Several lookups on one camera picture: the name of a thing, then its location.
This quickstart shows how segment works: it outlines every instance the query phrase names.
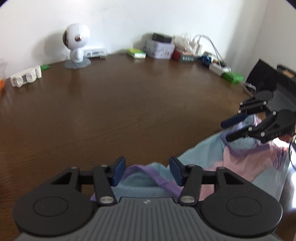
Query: ribbed gray plate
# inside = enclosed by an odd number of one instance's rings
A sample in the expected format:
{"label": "ribbed gray plate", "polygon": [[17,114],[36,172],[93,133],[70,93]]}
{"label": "ribbed gray plate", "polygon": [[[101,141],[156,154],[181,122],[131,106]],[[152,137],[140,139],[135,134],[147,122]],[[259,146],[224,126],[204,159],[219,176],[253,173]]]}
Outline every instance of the ribbed gray plate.
{"label": "ribbed gray plate", "polygon": [[[22,233],[16,241],[234,241],[209,228],[195,209],[181,207],[172,198],[122,198],[112,207],[101,207],[93,219],[74,233],[38,238]],[[279,241],[272,234],[257,241]]]}

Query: white plastic part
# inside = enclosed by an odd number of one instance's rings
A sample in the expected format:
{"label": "white plastic part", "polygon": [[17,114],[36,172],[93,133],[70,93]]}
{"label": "white plastic part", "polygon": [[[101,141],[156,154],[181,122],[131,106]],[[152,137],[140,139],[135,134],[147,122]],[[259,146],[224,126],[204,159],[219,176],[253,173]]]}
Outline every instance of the white plastic part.
{"label": "white plastic part", "polygon": [[10,77],[12,87],[22,87],[24,79],[21,76]]}
{"label": "white plastic part", "polygon": [[40,79],[42,77],[42,73],[39,65],[35,66],[35,71],[36,71],[37,78]]}
{"label": "white plastic part", "polygon": [[70,58],[73,61],[73,63],[75,63],[75,64],[81,63],[83,61],[83,58],[84,58],[83,49],[79,48],[79,49],[71,50],[70,51]]}
{"label": "white plastic part", "polygon": [[231,72],[231,68],[230,67],[223,68],[223,73],[225,73],[225,72]]}
{"label": "white plastic part", "polygon": [[84,47],[84,57],[87,58],[106,58],[107,49],[97,47]]}
{"label": "white plastic part", "polygon": [[37,78],[35,67],[23,70],[10,76],[10,82],[13,87],[22,87],[26,83],[33,83]]}
{"label": "white plastic part", "polygon": [[210,64],[209,69],[210,71],[214,72],[216,75],[222,76],[223,74],[223,68],[216,63]]}
{"label": "white plastic part", "polygon": [[37,75],[35,69],[26,74],[26,80],[28,83],[33,83],[36,81],[36,79]]}

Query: metal screw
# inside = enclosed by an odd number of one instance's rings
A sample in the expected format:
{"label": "metal screw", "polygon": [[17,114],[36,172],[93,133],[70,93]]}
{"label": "metal screw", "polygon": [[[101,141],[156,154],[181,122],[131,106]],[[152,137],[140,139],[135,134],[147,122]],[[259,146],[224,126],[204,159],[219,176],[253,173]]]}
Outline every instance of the metal screw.
{"label": "metal screw", "polygon": [[183,202],[183,203],[193,203],[194,201],[195,201],[195,199],[192,196],[181,197],[181,202]]}
{"label": "metal screw", "polygon": [[110,196],[104,196],[100,198],[100,202],[104,204],[110,204],[114,202],[114,198]]}

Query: robot figurine head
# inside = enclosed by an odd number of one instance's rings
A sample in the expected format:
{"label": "robot figurine head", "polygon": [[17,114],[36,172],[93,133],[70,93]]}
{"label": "robot figurine head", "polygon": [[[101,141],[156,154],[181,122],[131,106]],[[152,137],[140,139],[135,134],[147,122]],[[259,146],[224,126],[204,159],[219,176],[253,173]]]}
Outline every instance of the robot figurine head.
{"label": "robot figurine head", "polygon": [[68,49],[74,50],[85,46],[89,38],[89,28],[85,24],[74,23],[66,28],[63,34],[63,43]]}

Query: orange object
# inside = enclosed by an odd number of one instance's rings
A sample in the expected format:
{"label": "orange object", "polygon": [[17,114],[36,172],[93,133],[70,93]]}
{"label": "orange object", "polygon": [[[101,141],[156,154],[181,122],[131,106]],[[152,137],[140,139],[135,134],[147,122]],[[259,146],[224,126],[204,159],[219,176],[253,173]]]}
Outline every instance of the orange object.
{"label": "orange object", "polygon": [[3,90],[5,88],[5,80],[0,80],[0,90]]}

